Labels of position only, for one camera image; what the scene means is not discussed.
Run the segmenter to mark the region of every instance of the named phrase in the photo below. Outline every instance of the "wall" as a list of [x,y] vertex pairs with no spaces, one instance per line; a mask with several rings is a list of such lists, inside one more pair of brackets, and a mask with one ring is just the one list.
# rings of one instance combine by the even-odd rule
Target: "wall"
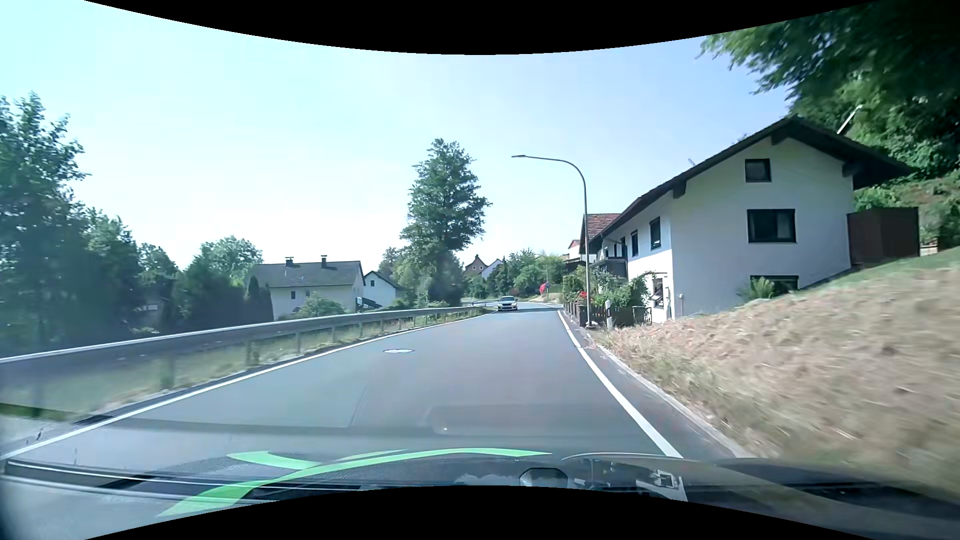
[[[613,255],[613,244],[617,243],[621,236],[627,238],[627,276],[633,279],[644,272],[656,272],[657,277],[663,278],[663,308],[651,309],[653,322],[662,323],[663,321],[675,318],[674,309],[674,268],[673,268],[673,238],[671,234],[671,217],[669,215],[673,195],[667,193],[660,197],[652,205],[643,209],[639,214],[632,217],[627,223],[618,227],[608,238],[604,238],[604,247],[608,247],[611,256]],[[650,249],[650,222],[660,219],[660,247],[656,250]],[[636,231],[638,251],[634,254],[631,244],[630,234]],[[653,291],[653,277],[646,279],[647,288]]]
[[[306,302],[307,289],[310,296],[320,295],[344,307],[347,313],[356,311],[356,297],[363,296],[363,281],[358,280],[355,285],[328,285],[323,287],[270,287],[270,301],[274,307],[274,320],[280,315],[293,313],[295,307],[303,306]],[[297,298],[290,299],[290,291],[297,291]]]
[[[763,158],[772,182],[748,184],[744,160]],[[671,207],[678,315],[741,304],[736,291],[752,275],[799,276],[803,287],[850,268],[853,189],[842,167],[795,139],[773,146],[767,138],[690,179]],[[750,243],[747,209],[795,209],[797,242]]]
[[396,288],[393,285],[383,281],[376,274],[369,274],[366,279],[367,282],[363,288],[364,298],[369,298],[384,307],[389,306],[396,300]]

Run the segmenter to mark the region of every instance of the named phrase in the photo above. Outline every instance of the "balcony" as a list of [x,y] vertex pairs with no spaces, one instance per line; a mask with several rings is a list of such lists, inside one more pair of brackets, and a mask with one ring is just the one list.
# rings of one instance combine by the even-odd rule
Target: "balcony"
[[618,278],[627,279],[627,258],[625,257],[606,257],[600,258],[590,265],[591,268],[610,272]]

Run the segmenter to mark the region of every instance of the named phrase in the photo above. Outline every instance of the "grass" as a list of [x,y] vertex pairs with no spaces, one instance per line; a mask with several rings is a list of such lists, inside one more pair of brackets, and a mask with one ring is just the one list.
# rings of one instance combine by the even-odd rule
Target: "grass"
[[960,494],[960,250],[597,340],[754,454]]
[[[447,321],[467,318],[448,315]],[[24,384],[0,385],[0,414],[77,420],[121,405],[142,401],[160,392],[189,388],[212,380],[242,373],[251,367],[273,364],[385,335],[416,326],[441,323],[442,318],[418,316],[402,321],[366,323],[360,326],[300,334],[300,351],[294,335],[258,340],[248,345],[228,345],[182,355],[158,355],[125,361],[108,370],[47,380],[40,388]]]

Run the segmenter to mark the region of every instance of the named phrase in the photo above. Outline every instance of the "bush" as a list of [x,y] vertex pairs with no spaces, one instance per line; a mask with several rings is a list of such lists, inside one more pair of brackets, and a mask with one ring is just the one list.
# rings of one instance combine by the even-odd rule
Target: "bush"
[[295,313],[295,318],[309,319],[310,317],[323,317],[326,315],[343,315],[347,313],[340,304],[320,296],[313,296],[303,303],[300,310]]
[[745,302],[759,300],[761,298],[773,298],[776,294],[774,283],[766,278],[757,278],[750,280],[750,286],[737,291],[737,296]]

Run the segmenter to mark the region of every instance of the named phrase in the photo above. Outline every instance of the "red tile roof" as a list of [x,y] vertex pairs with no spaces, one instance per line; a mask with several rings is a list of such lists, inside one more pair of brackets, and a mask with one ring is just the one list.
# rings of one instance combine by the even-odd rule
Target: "red tile roof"
[[592,213],[587,216],[587,234],[588,238],[593,238],[607,228],[619,213]]

